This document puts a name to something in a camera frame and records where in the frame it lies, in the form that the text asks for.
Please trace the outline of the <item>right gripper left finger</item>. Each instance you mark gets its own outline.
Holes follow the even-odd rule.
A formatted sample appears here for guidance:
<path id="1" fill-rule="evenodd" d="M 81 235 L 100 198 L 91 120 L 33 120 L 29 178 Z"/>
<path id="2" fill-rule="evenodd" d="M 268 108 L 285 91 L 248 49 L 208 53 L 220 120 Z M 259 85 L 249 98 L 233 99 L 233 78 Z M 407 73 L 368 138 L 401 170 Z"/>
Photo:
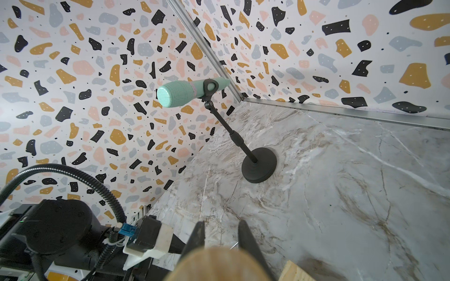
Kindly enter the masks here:
<path id="1" fill-rule="evenodd" d="M 180 257 L 178 263 L 181 263 L 194 250 L 203 249 L 205 247 L 205 222 L 199 221 L 196 223 L 191 236 L 189 237 Z"/>

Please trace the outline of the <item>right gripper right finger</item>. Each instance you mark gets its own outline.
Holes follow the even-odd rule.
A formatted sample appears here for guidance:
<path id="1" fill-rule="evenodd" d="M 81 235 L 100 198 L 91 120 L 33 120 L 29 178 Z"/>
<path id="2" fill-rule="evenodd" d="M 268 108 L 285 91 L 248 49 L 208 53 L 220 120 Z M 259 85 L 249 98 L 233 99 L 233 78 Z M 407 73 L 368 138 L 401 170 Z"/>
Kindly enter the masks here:
<path id="1" fill-rule="evenodd" d="M 245 220 L 241 220 L 238 225 L 238 243 L 239 249 L 243 249 L 250 254 L 250 256 L 252 256 L 263 268 L 269 280 L 274 281 L 275 276 L 268 266 L 268 263 Z"/>

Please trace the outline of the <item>wooden handle claw hammer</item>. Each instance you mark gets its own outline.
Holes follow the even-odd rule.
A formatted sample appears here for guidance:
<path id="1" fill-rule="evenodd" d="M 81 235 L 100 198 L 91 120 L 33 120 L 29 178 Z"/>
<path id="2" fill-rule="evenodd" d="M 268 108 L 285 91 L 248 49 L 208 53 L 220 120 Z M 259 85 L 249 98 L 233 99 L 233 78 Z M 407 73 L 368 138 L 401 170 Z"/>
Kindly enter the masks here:
<path id="1" fill-rule="evenodd" d="M 166 281 L 269 281 L 263 267 L 248 252 L 224 247 L 199 248 L 179 263 Z"/>

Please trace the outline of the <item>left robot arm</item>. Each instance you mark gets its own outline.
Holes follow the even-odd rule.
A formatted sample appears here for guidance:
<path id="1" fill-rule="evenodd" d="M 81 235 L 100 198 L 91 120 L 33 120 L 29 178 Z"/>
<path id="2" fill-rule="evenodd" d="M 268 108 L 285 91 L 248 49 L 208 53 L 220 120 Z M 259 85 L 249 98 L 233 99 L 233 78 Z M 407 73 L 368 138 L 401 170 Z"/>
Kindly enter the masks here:
<path id="1" fill-rule="evenodd" d="M 109 243 L 114 230 L 79 200 L 43 200 L 1 213 L 1 266 L 38 276 L 51 265 L 86 270 L 88 281 L 128 281 L 126 255 Z"/>

